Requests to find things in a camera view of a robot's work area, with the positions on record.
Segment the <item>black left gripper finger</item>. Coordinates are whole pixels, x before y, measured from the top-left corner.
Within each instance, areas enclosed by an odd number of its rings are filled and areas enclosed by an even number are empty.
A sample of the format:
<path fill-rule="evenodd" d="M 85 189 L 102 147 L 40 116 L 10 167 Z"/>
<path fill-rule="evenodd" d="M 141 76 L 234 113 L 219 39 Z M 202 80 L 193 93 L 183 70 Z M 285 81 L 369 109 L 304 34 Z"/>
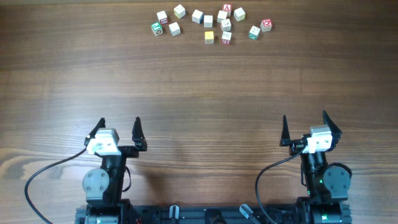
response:
<path fill-rule="evenodd" d="M 135 147 L 138 148 L 139 151 L 147 150 L 147 141 L 145 139 L 142 130 L 140 117 L 136 117 L 136 120 L 132 128 L 132 141 L 134 142 Z"/>
<path fill-rule="evenodd" d="M 87 146 L 87 145 L 89 144 L 90 140 L 95 138 L 95 134 L 97 133 L 97 131 L 98 131 L 100 128 L 105 128 L 105 127 L 106 127 L 106 125 L 105 125 L 105 118 L 101 118 L 101 119 L 98 121 L 97 125 L 96 125 L 96 126 L 92 129 L 92 131 L 86 136 L 84 145 Z"/>

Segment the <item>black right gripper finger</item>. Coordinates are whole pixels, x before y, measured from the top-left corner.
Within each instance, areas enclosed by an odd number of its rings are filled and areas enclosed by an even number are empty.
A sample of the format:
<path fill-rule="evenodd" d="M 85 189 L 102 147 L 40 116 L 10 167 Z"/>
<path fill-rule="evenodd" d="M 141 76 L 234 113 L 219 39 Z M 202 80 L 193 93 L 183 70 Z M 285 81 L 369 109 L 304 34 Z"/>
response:
<path fill-rule="evenodd" d="M 341 131 L 341 129 L 330 119 L 329 115 L 327 114 L 327 112 L 325 110 L 323 110 L 322 112 L 322 116 L 323 116 L 323 122 L 324 124 L 328 125 L 328 127 L 331 130 L 331 135 L 332 135 L 332 139 L 333 142 L 335 144 L 338 143 L 338 141 L 341 139 L 341 135 L 343 134 L 343 132 Z"/>
<path fill-rule="evenodd" d="M 291 138 L 290 138 L 290 133 L 289 133 L 289 126 L 287 123 L 287 118 L 286 115 L 283 115 L 283 120 L 282 120 L 282 133 L 280 137 L 280 147 L 285 147 L 289 146 L 291 144 Z"/>

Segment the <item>white green wooden block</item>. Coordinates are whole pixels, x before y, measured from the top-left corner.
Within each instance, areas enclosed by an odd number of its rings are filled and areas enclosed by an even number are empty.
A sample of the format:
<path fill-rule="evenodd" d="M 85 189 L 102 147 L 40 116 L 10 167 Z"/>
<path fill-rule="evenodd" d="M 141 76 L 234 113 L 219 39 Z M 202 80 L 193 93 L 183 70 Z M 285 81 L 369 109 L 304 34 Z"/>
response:
<path fill-rule="evenodd" d="M 169 24 L 169 31 L 172 36 L 179 35 L 181 33 L 179 24 L 177 22 Z"/>

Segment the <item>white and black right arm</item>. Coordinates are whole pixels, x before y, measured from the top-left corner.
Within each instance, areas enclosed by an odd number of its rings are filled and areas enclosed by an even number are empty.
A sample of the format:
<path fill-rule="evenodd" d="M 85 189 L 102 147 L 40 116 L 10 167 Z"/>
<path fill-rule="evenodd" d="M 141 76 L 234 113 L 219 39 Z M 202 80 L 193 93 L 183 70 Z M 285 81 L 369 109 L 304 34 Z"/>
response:
<path fill-rule="evenodd" d="M 308 134 L 291 139 L 287 118 L 283 117 L 281 146 L 289 147 L 291 156 L 300 156 L 301 184 L 308 195 L 293 204 L 278 205 L 277 223 L 351 223 L 348 199 L 351 169 L 338 162 L 328 163 L 326 153 L 334 150 L 343 132 L 322 113 L 323 124 L 310 127 Z"/>

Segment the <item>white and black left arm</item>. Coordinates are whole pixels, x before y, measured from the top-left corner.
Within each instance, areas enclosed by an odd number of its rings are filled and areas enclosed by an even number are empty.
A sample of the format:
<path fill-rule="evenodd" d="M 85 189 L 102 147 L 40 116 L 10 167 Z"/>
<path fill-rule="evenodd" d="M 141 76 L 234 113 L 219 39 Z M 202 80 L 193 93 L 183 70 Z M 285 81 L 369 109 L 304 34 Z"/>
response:
<path fill-rule="evenodd" d="M 147 150 L 141 119 L 135 119 L 132 128 L 133 146 L 119 146 L 119 136 L 114 128 L 107 128 L 101 118 L 85 139 L 89 154 L 102 158 L 101 166 L 88 171 L 82 181 L 86 193 L 86 208 L 76 211 L 75 223 L 141 223 L 141 216 L 129 199 L 122 199 L 122 193 L 131 185 L 123 187 L 124 175 L 130 171 L 126 166 L 128 158 L 138 158 Z"/>

